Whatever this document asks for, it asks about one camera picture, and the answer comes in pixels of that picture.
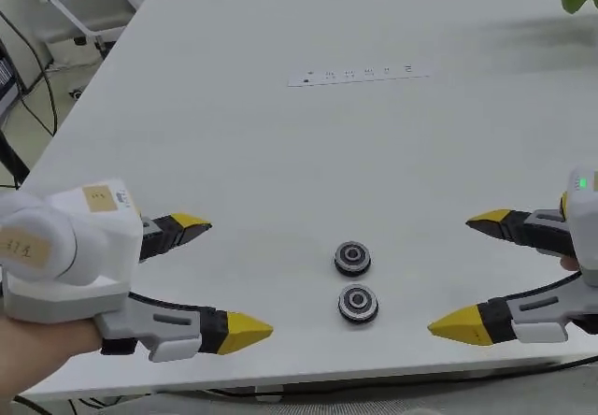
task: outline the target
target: cable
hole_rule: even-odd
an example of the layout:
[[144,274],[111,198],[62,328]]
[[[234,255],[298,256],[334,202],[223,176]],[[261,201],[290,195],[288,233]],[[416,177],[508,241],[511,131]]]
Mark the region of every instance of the cable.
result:
[[[15,62],[12,61],[12,57],[10,56],[10,54],[8,53],[8,48],[7,46],[2,42],[2,40],[0,39],[0,49],[2,49],[4,51],[5,54],[5,58],[7,59],[7,63],[8,63],[8,67],[9,69],[14,73],[17,74],[17,66],[15,65]],[[46,124],[44,122],[41,121],[41,119],[39,119],[37,117],[37,115],[29,108],[29,106],[27,105],[27,103],[25,102],[25,93],[24,90],[22,88],[22,83],[20,80],[15,79],[15,82],[17,84],[17,92],[19,95],[19,100],[21,101],[22,105],[25,107],[25,109],[29,112],[29,114],[31,114],[36,121],[44,128],[44,130],[46,130],[48,132],[48,134],[50,136],[53,136],[52,132],[50,131],[50,129],[46,126]]]
[[21,33],[21,31],[15,26],[15,24],[13,24],[10,21],[10,19],[7,18],[7,15],[5,15],[2,10],[0,10],[0,18],[2,18],[4,20],[4,22],[8,25],[8,27],[10,27],[10,29],[12,29],[12,31],[27,45],[29,50],[34,54],[34,57],[36,58],[37,65],[39,66],[39,70],[41,71],[41,75],[44,78],[44,81],[46,82],[46,86],[48,87],[48,95],[50,96],[50,105],[52,108],[52,115],[54,117],[54,126],[53,126],[53,130],[52,130],[52,135],[56,135],[56,132],[58,132],[58,111],[56,110],[56,102],[54,100],[54,91],[52,90],[52,87],[50,85],[50,79],[48,78],[48,74],[46,74],[46,68],[41,63],[41,60],[39,59],[39,55],[37,55],[36,50],[31,45],[29,40]]
[[33,412],[38,413],[39,415],[52,415],[51,412],[48,412],[43,407],[37,405],[33,401],[28,400],[27,398],[23,398],[22,396],[15,396],[13,401],[15,403],[21,404],[22,406],[30,408]]
[[79,399],[79,402],[80,402],[80,403],[81,403],[83,406],[87,406],[88,408],[98,408],[98,409],[104,408],[104,406],[97,406],[97,405],[95,405],[95,404],[92,404],[92,403],[90,403],[90,402],[88,402],[88,401],[85,401],[84,399]]
[[71,410],[73,411],[73,415],[78,415],[77,408],[75,407],[75,403],[72,399],[68,400],[68,404],[71,407]]
[[39,117],[27,106],[22,93],[19,93],[19,100],[21,101],[21,103],[25,107],[25,109],[29,112],[29,114],[31,114],[36,119],[37,123],[39,123],[44,128],[44,130],[46,130],[46,132],[48,132],[48,135],[54,137],[54,135],[52,134],[52,132],[50,131],[48,126],[44,122],[42,122],[41,119],[39,119]]
[[108,404],[103,403],[102,401],[100,401],[99,399],[95,399],[95,398],[90,398],[90,401],[92,401],[94,404],[97,404],[98,406],[102,406],[104,408],[108,407]]
[[537,368],[521,371],[512,371],[508,373],[502,373],[498,375],[481,376],[478,378],[465,378],[465,379],[434,379],[425,382],[378,382],[371,384],[356,384],[345,387],[337,387],[334,389],[324,390],[312,390],[312,391],[300,391],[300,392],[254,392],[249,394],[235,394],[233,392],[226,392],[224,390],[210,390],[211,393],[219,396],[226,396],[229,398],[254,398],[257,396],[313,396],[320,394],[340,394],[343,392],[350,392],[355,390],[364,389],[390,389],[390,388],[401,388],[401,387],[413,387],[418,385],[434,385],[434,384],[463,384],[470,382],[490,382],[495,380],[504,379],[518,379],[526,378],[529,376],[544,375],[546,373],[555,373],[558,371],[568,370],[571,368],[577,368],[578,366],[594,364],[598,362],[598,356],[587,357],[578,361],[568,362],[566,364],[550,365],[550,366],[539,366]]

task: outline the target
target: white table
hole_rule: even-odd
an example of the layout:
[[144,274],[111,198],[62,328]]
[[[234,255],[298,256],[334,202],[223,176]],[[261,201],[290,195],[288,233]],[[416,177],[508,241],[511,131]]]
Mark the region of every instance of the white table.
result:
[[[135,291],[240,309],[275,333],[227,356],[87,355],[38,398],[432,373],[598,352],[431,336],[450,310],[559,279],[464,221],[555,208],[598,157],[595,9],[559,0],[150,0],[36,165],[52,193],[122,177],[145,214],[215,228],[139,267]],[[289,88],[309,69],[425,61],[427,79]],[[381,311],[348,326],[338,244],[374,256]]]

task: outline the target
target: label sticker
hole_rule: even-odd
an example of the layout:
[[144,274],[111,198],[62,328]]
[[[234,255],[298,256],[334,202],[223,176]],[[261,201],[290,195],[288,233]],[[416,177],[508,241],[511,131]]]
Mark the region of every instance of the label sticker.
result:
[[8,226],[0,230],[0,256],[44,268],[50,258],[50,243],[21,228]]
[[112,192],[106,185],[86,186],[83,188],[83,194],[85,195],[87,205],[90,207],[91,212],[109,212],[117,210]]

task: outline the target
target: metal bearing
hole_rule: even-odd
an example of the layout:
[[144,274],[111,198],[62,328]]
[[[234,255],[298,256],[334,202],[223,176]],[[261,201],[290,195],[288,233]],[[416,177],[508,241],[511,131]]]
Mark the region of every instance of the metal bearing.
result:
[[368,323],[377,316],[377,299],[368,287],[350,284],[338,297],[338,310],[351,323]]
[[372,264],[369,250],[359,242],[345,242],[335,253],[336,269],[348,277],[358,277],[367,272]]

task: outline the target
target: floor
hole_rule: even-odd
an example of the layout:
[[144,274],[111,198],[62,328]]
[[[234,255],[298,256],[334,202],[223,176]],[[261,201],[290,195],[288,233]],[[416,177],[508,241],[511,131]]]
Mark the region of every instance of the floor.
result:
[[[75,105],[75,101],[68,95],[71,84],[86,82],[91,78],[98,65],[72,69],[62,72],[50,73],[50,83],[54,91],[56,107],[58,109],[59,126],[64,122],[68,113]],[[38,116],[38,118],[52,129],[53,117],[50,110],[48,89],[42,80],[37,83],[35,89],[25,97],[27,106]],[[3,131],[12,148],[21,156],[25,163],[32,168],[50,143],[51,137],[37,122],[21,103],[15,105],[5,119]],[[0,165],[0,184],[12,184],[12,177]],[[33,411],[13,405],[14,415],[32,414]],[[73,415],[73,411],[67,401],[54,402],[42,405],[52,415]],[[77,413],[86,415],[96,413],[96,410],[86,408],[77,402]]]

